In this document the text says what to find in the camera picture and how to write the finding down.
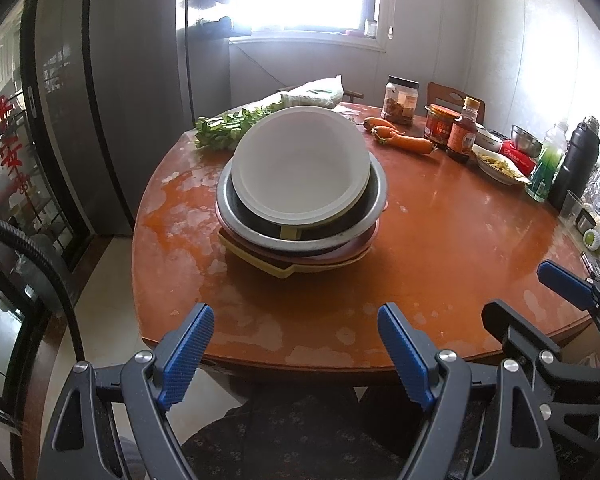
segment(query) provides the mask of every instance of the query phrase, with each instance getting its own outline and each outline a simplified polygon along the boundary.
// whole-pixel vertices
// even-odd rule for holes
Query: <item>table top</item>
[[[380,111],[346,107],[359,123]],[[422,136],[425,121],[416,117],[401,130]],[[587,322],[536,278],[546,258],[584,275],[549,205],[522,186],[494,181],[473,160],[459,164],[442,151],[415,155],[365,139],[388,180],[388,208],[370,252],[343,269],[279,280],[225,252],[214,200],[231,154],[196,150],[184,133],[147,185],[136,221],[132,280],[145,342],[155,344],[204,301],[216,316],[205,353],[215,362],[386,372],[393,367],[376,312],[389,301],[439,348],[465,358],[500,349],[480,320],[493,298],[549,335]]]

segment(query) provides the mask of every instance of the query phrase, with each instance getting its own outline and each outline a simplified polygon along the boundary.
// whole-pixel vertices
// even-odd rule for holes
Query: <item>window sill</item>
[[[346,36],[336,32],[309,32],[303,30],[284,30],[279,32],[254,32],[251,36],[229,38],[231,43],[263,43],[265,41],[278,41],[282,43],[325,43],[386,52],[384,46],[375,38],[360,38],[359,36]]]

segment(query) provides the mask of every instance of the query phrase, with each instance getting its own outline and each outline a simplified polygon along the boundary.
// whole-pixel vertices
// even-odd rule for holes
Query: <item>plate of food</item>
[[[474,144],[472,148],[478,167],[494,180],[512,186],[512,184],[529,184],[529,179],[520,173],[512,160],[499,153],[490,152]]]

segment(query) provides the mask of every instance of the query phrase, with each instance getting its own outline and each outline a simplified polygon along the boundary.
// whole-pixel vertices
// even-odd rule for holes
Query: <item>orange carrot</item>
[[[376,140],[380,142],[380,144],[387,144],[394,148],[405,150],[406,152],[429,155],[429,153],[433,151],[433,143],[429,139],[393,134],[392,136],[385,138],[376,135]]]
[[[365,127],[365,130],[368,132],[370,132],[371,129],[376,126],[388,126],[392,130],[394,129],[394,126],[389,121],[385,121],[384,119],[381,119],[380,117],[367,117],[364,120],[364,122],[362,123],[362,125]]]
[[[395,131],[393,126],[374,126],[371,129],[371,133],[374,134],[376,137],[380,137],[381,139],[387,139],[388,137],[391,137],[393,134],[397,134],[398,132]]]

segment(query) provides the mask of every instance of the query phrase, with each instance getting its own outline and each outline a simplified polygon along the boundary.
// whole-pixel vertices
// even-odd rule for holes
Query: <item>black water bottle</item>
[[[558,211],[562,209],[568,191],[581,197],[587,186],[600,154],[599,128],[598,120],[589,116],[571,134],[569,149],[547,197]]]

